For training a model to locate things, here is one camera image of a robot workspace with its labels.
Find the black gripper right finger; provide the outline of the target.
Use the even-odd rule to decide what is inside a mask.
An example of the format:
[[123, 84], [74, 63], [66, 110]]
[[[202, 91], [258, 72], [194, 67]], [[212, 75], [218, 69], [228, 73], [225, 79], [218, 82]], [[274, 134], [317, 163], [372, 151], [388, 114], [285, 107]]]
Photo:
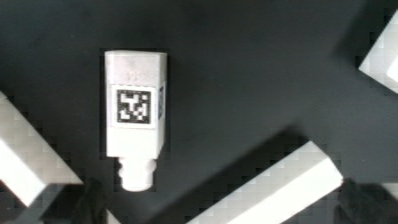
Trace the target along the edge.
[[340, 187], [337, 224], [398, 224], [398, 183], [358, 183]]

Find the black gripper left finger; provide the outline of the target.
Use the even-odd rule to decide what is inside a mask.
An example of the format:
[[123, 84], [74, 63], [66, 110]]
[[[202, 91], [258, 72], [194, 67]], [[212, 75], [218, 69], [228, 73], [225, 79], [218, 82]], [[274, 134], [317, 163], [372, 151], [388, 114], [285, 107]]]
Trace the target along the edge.
[[59, 224], [109, 224], [107, 198], [98, 180], [66, 187], [58, 206]]

